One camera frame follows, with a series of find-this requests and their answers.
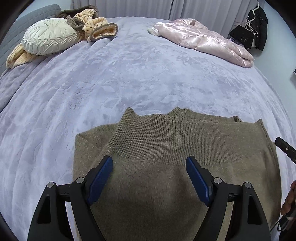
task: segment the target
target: curtain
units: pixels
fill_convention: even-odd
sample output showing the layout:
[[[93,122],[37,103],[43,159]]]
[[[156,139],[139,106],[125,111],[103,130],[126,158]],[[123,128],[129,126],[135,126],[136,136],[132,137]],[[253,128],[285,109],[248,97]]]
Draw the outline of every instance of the curtain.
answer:
[[[227,38],[231,29],[245,22],[249,11],[256,6],[257,0],[173,0],[170,20],[194,18]]]
[[[97,6],[106,18],[135,16],[169,19],[172,0],[73,0],[74,8]]]

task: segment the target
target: folded sweater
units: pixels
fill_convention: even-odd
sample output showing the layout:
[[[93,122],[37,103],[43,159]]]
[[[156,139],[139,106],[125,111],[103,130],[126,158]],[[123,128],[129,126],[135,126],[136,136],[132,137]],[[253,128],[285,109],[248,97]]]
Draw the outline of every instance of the folded sweater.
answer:
[[[251,182],[269,226],[279,217],[278,160],[262,120],[246,123],[179,108],[138,116],[128,108],[119,123],[76,136],[73,179],[104,155],[112,157],[113,172],[91,210],[107,241],[193,240],[207,207],[185,169],[190,155],[227,183]],[[225,239],[231,211],[229,203],[218,240]]]

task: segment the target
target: round pillow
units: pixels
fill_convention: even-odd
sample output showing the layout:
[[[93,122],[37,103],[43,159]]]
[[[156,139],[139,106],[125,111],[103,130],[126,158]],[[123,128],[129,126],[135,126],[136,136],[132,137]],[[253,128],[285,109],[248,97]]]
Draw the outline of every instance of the round pillow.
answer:
[[[48,55],[76,44],[79,32],[67,24],[64,18],[49,18],[30,26],[22,38],[24,50],[31,54]]]

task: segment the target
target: metal screw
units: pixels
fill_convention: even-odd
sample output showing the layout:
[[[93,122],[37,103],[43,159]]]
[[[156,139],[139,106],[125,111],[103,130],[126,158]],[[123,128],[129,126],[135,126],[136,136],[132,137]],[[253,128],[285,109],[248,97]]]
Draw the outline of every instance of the metal screw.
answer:
[[[83,177],[79,177],[76,179],[77,183],[83,183],[84,182],[84,178]]]
[[[222,182],[222,180],[219,177],[215,177],[214,182],[217,183],[217,184],[220,184]]]
[[[244,183],[244,186],[245,186],[246,188],[251,188],[251,187],[252,187],[252,184],[251,184],[251,183]]]
[[[54,186],[54,182],[49,182],[47,185],[46,185],[48,188],[52,188]]]

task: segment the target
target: wall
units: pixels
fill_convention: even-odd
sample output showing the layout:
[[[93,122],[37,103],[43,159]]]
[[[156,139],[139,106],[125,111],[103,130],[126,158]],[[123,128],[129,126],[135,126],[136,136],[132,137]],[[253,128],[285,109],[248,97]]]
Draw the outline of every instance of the wall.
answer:
[[[52,4],[58,4],[61,10],[70,9],[71,3],[72,0],[34,0],[34,2],[32,2],[30,6],[27,7],[25,11],[23,11],[17,19],[21,18],[22,16],[25,16],[26,14],[36,9]]]
[[[255,66],[279,94],[296,130],[296,38],[276,10],[265,3],[268,18],[267,41],[263,51],[251,49]]]

